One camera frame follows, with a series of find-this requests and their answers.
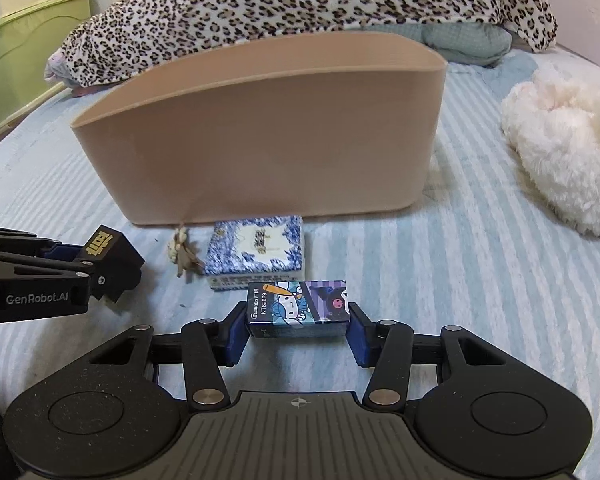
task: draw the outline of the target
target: leopard print blanket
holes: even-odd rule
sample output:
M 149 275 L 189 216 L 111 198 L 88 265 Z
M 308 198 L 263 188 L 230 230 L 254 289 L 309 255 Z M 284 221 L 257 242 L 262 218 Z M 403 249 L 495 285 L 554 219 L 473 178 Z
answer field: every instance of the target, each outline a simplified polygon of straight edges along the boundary
M 75 81 L 92 86 L 238 41 L 449 22 L 504 24 L 535 52 L 557 32 L 548 0 L 122 0 L 79 25 L 61 50 Z

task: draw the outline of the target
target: cartoon packaging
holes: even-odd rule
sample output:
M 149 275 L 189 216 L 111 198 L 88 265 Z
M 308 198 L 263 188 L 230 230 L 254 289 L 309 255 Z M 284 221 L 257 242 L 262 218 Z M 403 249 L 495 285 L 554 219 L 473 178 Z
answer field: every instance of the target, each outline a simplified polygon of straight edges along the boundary
M 344 335 L 349 325 L 347 284 L 332 282 L 252 282 L 247 325 L 254 337 Z

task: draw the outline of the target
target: teal pillow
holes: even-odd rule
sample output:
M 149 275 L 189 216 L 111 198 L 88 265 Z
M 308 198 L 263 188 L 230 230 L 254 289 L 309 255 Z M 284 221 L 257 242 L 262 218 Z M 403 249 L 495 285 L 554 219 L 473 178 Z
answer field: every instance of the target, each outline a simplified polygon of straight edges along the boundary
M 448 61 L 487 66 L 511 49 L 511 35 L 490 23 L 403 23 L 371 25 L 363 30 L 392 32 L 423 43 Z

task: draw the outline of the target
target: blue and white box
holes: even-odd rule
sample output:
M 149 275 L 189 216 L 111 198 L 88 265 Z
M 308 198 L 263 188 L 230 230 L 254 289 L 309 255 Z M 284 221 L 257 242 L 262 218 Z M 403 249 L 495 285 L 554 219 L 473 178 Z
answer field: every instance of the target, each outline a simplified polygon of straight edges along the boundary
M 248 288 L 249 282 L 304 280 L 304 235 L 299 216 L 217 222 L 206 252 L 213 290 Z

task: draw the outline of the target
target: bed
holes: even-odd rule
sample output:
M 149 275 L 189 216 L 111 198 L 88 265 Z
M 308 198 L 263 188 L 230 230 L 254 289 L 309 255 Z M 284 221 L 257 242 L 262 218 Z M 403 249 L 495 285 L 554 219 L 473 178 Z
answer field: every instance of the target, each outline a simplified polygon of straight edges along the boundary
M 390 214 L 307 219 L 307 278 L 346 279 L 350 300 L 372 319 L 432 334 L 462 325 L 579 395 L 594 436 L 576 473 L 600 480 L 600 239 L 557 220 L 500 131 L 501 99 L 539 64 L 600 81 L 600 69 L 559 51 L 513 51 L 494 69 L 451 63 L 422 198 Z M 122 216 L 68 126 L 102 94 L 67 92 L 0 143 L 0 226 L 81 244 L 105 224 L 124 232 L 146 263 L 138 288 L 117 304 L 92 298 L 81 316 L 0 325 L 2 412 L 27 387 L 132 325 L 176 332 L 190 320 L 223 318 L 245 295 L 178 279 L 166 255 L 172 230 L 136 228 Z M 211 230 L 190 229 L 202 254 Z M 435 384 L 434 369 L 415 368 L 410 398 Z M 181 373 L 176 365 L 160 373 L 179 398 Z M 240 365 L 222 374 L 232 396 L 263 388 L 361 396 L 370 372 L 356 367 L 339 338 L 252 340 Z

